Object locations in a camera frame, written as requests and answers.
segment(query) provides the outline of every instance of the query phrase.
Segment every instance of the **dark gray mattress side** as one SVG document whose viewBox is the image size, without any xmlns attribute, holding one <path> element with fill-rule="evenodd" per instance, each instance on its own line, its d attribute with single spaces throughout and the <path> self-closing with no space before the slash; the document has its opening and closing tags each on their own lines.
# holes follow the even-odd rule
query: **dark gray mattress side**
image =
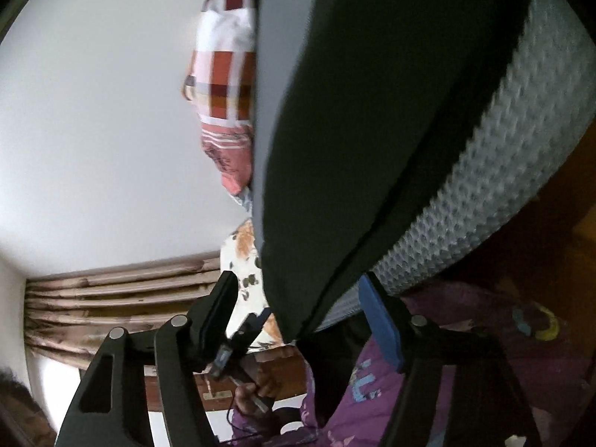
<svg viewBox="0 0 596 447">
<path fill-rule="evenodd" d="M 308 34 L 313 0 L 260 0 L 254 116 L 253 224 L 257 250 L 263 246 L 263 192 L 269 145 Z"/>
</svg>

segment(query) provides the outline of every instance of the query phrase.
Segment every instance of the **white ceiling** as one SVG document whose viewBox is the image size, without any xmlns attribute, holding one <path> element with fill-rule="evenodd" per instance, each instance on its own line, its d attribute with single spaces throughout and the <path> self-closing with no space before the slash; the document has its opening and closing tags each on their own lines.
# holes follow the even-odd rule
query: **white ceiling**
<svg viewBox="0 0 596 447">
<path fill-rule="evenodd" d="M 27 276 L 218 250 L 244 218 L 180 94 L 202 0 L 31 0 L 0 45 L 0 254 Z"/>
</svg>

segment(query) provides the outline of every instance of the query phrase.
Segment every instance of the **curtain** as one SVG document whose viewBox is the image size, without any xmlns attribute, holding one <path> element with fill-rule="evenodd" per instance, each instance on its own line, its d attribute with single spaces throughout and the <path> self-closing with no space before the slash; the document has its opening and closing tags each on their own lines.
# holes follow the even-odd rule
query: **curtain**
<svg viewBox="0 0 596 447">
<path fill-rule="evenodd" d="M 35 354 L 86 370 L 112 328 L 159 328 L 208 295 L 219 275 L 213 258 L 28 282 L 25 343 Z"/>
</svg>

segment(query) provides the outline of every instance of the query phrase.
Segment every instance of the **silver screw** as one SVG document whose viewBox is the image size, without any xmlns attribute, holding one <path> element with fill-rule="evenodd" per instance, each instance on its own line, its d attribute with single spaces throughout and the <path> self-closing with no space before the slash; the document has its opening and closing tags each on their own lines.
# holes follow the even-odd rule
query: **silver screw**
<svg viewBox="0 0 596 447">
<path fill-rule="evenodd" d="M 419 314 L 412 316 L 412 319 L 410 319 L 410 322 L 412 323 L 412 326 L 416 326 L 417 328 L 423 328 L 423 327 L 425 327 L 425 325 L 428 324 L 428 321 L 426 320 L 426 318 Z"/>
<path fill-rule="evenodd" d="M 118 340 L 123 336 L 124 336 L 124 328 L 117 327 L 110 331 L 110 338 L 113 340 Z"/>
<path fill-rule="evenodd" d="M 178 316 L 174 316 L 171 320 L 172 326 L 175 328 L 179 328 L 184 326 L 187 323 L 188 319 L 184 314 L 179 314 Z"/>
</svg>

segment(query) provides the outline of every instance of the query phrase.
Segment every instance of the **blue gripper pad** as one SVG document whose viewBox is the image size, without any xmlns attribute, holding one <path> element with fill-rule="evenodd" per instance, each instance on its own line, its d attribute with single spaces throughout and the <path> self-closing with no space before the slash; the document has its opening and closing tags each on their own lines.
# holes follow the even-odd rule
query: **blue gripper pad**
<svg viewBox="0 0 596 447">
<path fill-rule="evenodd" d="M 403 337 L 403 333 L 406 333 L 403 328 L 409 330 L 408 309 L 399 299 L 387 295 L 372 272 L 360 277 L 358 297 L 383 358 L 395 367 L 396 371 L 401 372 L 405 366 L 403 342 L 407 341 L 407 338 Z"/>
</svg>

